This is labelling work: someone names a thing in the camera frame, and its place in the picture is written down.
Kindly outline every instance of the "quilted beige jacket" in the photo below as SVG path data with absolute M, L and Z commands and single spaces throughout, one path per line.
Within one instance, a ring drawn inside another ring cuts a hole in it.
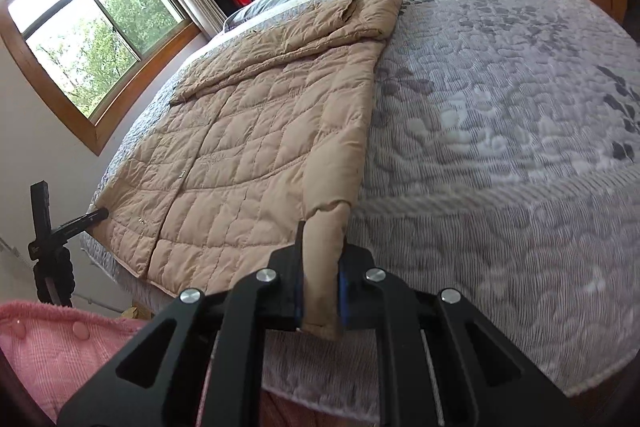
M 171 295 L 267 265 L 305 219 L 304 327 L 337 333 L 336 274 L 364 167 L 373 70 L 402 0 L 336 0 L 194 61 L 95 202 L 92 235 Z

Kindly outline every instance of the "green foliage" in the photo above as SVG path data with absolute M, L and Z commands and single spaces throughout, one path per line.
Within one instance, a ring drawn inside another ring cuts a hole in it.
M 104 6 L 142 53 L 175 26 L 175 19 L 161 0 L 105 0 Z
M 141 53 L 148 51 L 176 25 L 161 0 L 104 0 L 103 4 Z M 46 54 L 62 71 L 71 86 L 71 89 L 65 89 L 66 95 L 89 117 L 136 59 L 104 18 L 80 19 L 72 34 L 75 38 L 60 35 L 44 46 L 38 45 L 37 50 Z M 68 42 L 82 44 L 71 49 Z M 71 63 L 68 54 L 75 55 Z

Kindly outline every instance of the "gray floral bedspread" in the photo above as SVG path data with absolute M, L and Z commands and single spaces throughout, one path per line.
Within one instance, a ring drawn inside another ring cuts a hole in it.
M 567 394 L 628 362 L 640 346 L 640 52 L 624 30 L 588 0 L 404 0 L 374 89 L 349 240 L 417 289 L 460 289 Z M 138 299 L 169 300 L 83 240 Z M 376 371 L 370 332 L 276 333 L 263 384 L 375 421 Z

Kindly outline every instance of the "pink towel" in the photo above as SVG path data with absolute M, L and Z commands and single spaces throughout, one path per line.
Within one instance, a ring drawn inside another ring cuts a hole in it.
M 54 422 L 65 402 L 146 323 L 49 304 L 0 305 L 0 349 Z M 262 427 L 338 427 L 344 419 L 262 392 Z

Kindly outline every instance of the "wooden window frame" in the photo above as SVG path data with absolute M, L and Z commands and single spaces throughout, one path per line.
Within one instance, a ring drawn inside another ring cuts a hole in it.
M 145 54 L 118 80 L 87 118 L 40 65 L 12 19 L 11 0 L 0 0 L 0 37 L 31 87 L 58 119 L 95 155 L 99 156 L 134 102 L 184 47 L 199 33 L 183 9 L 184 21 Z

